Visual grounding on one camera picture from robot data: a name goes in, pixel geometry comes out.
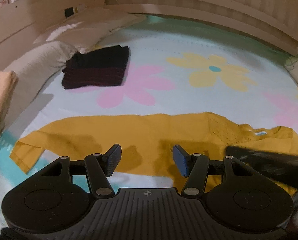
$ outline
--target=wall socket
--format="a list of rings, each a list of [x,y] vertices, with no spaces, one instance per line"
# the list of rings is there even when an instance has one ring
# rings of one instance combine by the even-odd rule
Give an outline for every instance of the wall socket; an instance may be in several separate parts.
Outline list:
[[[81,12],[86,8],[85,4],[79,4],[77,7],[69,7],[65,9],[65,17],[68,18],[75,13]]]

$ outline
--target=pink flower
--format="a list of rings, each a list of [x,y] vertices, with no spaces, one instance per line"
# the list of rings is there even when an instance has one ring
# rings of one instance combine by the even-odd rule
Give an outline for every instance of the pink flower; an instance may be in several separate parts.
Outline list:
[[[127,73],[126,82],[121,86],[108,87],[100,92],[97,103],[102,108],[112,108],[122,103],[126,96],[133,101],[145,106],[154,106],[155,98],[148,90],[172,90],[175,85],[169,79],[154,76],[163,72],[164,68],[160,66],[146,65],[135,67],[130,64]],[[99,87],[83,87],[72,89],[74,93],[84,93],[99,89]]]
[[[274,117],[276,124],[293,128],[298,133],[298,102],[282,94],[264,93],[264,96],[280,109]]]

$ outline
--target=blue flower center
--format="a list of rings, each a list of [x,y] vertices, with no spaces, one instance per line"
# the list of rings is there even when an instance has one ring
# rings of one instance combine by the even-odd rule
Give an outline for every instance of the blue flower center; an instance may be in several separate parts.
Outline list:
[[[219,67],[215,67],[215,66],[209,66],[209,69],[210,69],[212,72],[220,72],[220,71],[221,71],[221,68],[219,68]]]

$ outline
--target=white wooden headboard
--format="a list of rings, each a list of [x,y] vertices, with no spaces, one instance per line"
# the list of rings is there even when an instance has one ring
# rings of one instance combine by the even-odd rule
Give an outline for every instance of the white wooden headboard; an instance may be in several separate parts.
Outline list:
[[[291,54],[298,46],[298,0],[105,0],[105,7],[223,25]]]
[[[0,70],[43,30],[85,3],[131,13],[192,18],[229,27],[290,54],[298,46],[298,0],[16,0],[0,9]]]

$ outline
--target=flower pattern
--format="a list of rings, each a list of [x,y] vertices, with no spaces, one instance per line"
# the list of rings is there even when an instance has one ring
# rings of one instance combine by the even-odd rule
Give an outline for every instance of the flower pattern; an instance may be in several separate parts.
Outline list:
[[[125,97],[145,105],[154,106],[156,100],[148,90],[172,90],[175,88],[169,79],[155,76],[163,72],[164,68],[154,65],[136,67],[130,64],[126,81],[121,86],[102,89],[97,98],[97,103],[102,108],[113,108],[120,105]],[[99,90],[100,87],[88,86],[72,89],[73,93],[85,93]]]
[[[298,102],[282,94],[264,93],[264,96],[280,109],[274,117],[276,124],[293,128],[298,133]]]
[[[195,53],[183,53],[184,58],[169,57],[167,62],[179,67],[197,69],[190,73],[189,82],[193,87],[211,87],[219,77],[228,87],[246,92],[247,84],[257,85],[245,76],[244,67],[228,64],[224,57],[210,55],[208,59]]]

